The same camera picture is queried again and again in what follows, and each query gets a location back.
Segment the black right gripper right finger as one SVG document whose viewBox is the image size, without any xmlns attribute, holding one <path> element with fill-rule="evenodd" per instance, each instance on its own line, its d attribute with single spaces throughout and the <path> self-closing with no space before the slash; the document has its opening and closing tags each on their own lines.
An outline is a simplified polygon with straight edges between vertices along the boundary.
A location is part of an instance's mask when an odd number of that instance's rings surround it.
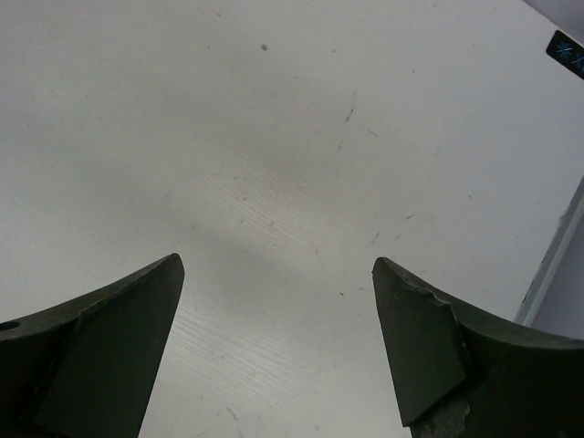
<svg viewBox="0 0 584 438">
<path fill-rule="evenodd" d="M 388 258 L 372 269 L 402 425 L 414 437 L 580 437 L 583 343 L 495 316 Z"/>
</svg>

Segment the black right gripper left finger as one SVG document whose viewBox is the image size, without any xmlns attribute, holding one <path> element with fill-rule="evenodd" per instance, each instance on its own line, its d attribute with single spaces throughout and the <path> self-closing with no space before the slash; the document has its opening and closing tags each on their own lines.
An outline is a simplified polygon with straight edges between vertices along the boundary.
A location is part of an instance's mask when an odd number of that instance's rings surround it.
<svg viewBox="0 0 584 438">
<path fill-rule="evenodd" d="M 2 436 L 138 436 L 183 280 L 183 262 L 170 254 L 2 323 Z"/>
</svg>

